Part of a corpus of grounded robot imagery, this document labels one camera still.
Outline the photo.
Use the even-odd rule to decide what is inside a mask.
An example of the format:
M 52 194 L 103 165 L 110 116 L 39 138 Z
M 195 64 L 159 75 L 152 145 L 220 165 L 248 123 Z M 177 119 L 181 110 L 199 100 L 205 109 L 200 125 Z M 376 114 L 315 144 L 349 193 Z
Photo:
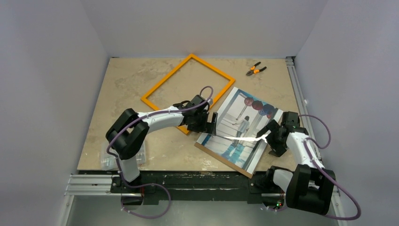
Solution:
M 234 87 L 217 114 L 216 134 L 202 133 L 195 146 L 251 178 L 267 147 L 256 135 L 269 122 L 278 122 L 283 111 Z

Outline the orange wooden picture frame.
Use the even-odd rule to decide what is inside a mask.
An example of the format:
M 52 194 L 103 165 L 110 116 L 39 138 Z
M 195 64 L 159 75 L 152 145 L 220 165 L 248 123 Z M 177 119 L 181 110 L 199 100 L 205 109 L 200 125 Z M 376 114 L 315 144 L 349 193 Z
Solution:
M 146 91 L 140 100 L 157 111 L 186 100 L 191 101 L 196 95 L 206 99 L 211 94 L 212 102 L 204 107 L 209 112 L 207 121 L 211 121 L 212 108 L 235 81 L 209 59 L 190 54 Z

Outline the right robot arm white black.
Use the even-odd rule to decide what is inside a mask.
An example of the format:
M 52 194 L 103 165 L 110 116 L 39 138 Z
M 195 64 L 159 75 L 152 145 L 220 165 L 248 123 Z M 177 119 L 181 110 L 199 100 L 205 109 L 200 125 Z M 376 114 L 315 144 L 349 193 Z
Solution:
M 334 189 L 329 178 L 335 178 L 335 173 L 325 169 L 315 151 L 305 146 L 307 139 L 309 133 L 301 127 L 298 113 L 284 112 L 281 123 L 267 123 L 256 135 L 256 146 L 268 144 L 277 157 L 290 150 L 297 166 L 294 171 L 271 166 L 253 184 L 271 192 L 280 188 L 286 194 L 285 205 L 290 208 L 326 215 Z

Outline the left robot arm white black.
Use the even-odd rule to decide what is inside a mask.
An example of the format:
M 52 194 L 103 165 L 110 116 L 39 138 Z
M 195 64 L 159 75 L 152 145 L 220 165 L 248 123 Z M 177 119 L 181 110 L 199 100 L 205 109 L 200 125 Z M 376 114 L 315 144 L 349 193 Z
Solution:
M 196 95 L 191 101 L 182 101 L 163 110 L 147 113 L 139 113 L 132 108 L 125 110 L 105 135 L 109 142 L 106 152 L 116 158 L 123 178 L 122 187 L 130 193 L 140 188 L 136 155 L 148 134 L 169 127 L 186 126 L 192 132 L 215 135 L 218 114 L 213 113 L 209 121 L 209 109 L 209 100 Z

